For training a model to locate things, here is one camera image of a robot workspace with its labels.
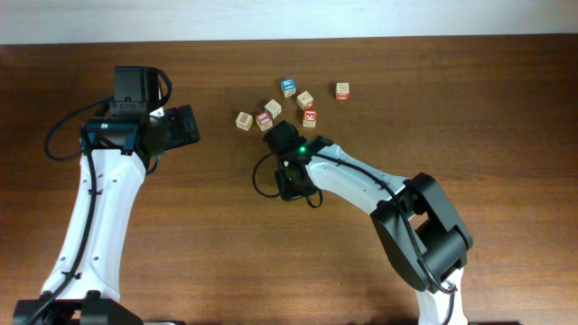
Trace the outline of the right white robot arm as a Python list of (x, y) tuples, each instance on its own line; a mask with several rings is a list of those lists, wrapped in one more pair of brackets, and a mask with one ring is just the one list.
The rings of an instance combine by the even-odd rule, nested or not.
[(473, 238), (432, 176), (382, 172), (327, 137), (306, 139), (285, 121), (264, 142), (276, 159), (279, 198), (309, 200), (328, 191), (369, 215), (389, 263), (415, 290), (419, 323), (467, 323), (461, 278)]

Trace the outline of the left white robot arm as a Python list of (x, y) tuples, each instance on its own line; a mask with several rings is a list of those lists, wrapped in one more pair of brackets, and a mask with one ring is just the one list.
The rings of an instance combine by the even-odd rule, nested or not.
[(59, 258), (40, 297), (17, 302), (15, 324), (143, 323), (120, 302), (131, 209), (161, 156), (200, 140), (190, 106), (166, 107), (171, 94), (163, 70), (116, 67), (114, 94), (79, 130), (79, 189)]

